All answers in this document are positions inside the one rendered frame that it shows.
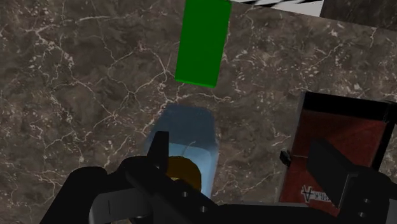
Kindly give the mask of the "green rectangular block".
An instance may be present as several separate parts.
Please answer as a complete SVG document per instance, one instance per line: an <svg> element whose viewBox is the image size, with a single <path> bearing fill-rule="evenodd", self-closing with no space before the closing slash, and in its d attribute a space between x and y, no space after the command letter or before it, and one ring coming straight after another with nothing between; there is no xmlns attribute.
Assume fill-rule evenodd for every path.
<svg viewBox="0 0 397 224"><path fill-rule="evenodd" d="M185 1L176 81L216 86L231 7L229 0Z"/></svg>

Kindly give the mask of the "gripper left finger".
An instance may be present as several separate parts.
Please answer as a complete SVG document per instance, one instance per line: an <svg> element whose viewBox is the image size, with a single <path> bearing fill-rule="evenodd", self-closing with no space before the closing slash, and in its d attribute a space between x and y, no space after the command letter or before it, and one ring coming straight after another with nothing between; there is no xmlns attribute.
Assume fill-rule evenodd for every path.
<svg viewBox="0 0 397 224"><path fill-rule="evenodd" d="M74 170L39 224L94 224L95 200L120 192L129 218L140 224L215 224L218 206L183 180L166 175L169 133L155 134L145 156L126 158L108 174L102 167Z"/></svg>

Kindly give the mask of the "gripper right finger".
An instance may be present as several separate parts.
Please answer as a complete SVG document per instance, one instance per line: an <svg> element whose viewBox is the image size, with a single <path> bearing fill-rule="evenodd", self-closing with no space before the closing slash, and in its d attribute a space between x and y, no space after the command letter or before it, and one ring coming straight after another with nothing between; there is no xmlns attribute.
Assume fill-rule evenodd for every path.
<svg viewBox="0 0 397 224"><path fill-rule="evenodd" d="M306 168L339 209L337 224L397 224L397 184L353 164L325 139L310 143Z"/></svg>

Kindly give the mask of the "red box with black frame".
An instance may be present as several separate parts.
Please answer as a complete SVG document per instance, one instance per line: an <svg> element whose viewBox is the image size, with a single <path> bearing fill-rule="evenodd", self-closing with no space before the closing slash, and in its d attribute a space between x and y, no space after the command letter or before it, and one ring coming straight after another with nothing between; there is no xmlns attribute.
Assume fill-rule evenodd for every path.
<svg viewBox="0 0 397 224"><path fill-rule="evenodd" d="M305 204L336 216L331 203L306 170L310 142L324 138L352 163L379 170L397 123L397 103L304 92L293 144L280 153L286 170L279 202Z"/></svg>

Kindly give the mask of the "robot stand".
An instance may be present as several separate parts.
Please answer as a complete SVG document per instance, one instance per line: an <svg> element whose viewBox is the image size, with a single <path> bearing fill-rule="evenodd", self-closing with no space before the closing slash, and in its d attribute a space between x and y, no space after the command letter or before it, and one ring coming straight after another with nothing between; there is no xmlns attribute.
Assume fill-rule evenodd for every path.
<svg viewBox="0 0 397 224"><path fill-rule="evenodd" d="M324 4L324 0L231 0L236 3L252 4L273 8L281 11L299 13L319 17Z"/></svg>

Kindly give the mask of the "blue bottle with brown cap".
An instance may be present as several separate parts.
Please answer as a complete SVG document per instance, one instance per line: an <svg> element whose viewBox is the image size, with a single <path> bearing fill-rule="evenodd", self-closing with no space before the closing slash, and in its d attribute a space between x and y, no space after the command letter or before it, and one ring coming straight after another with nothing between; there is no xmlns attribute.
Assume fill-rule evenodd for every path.
<svg viewBox="0 0 397 224"><path fill-rule="evenodd" d="M197 165L201 173L201 192L210 198L219 157L212 112L195 106L167 105L145 140L145 153L157 131L169 133L170 156L182 156Z"/></svg>

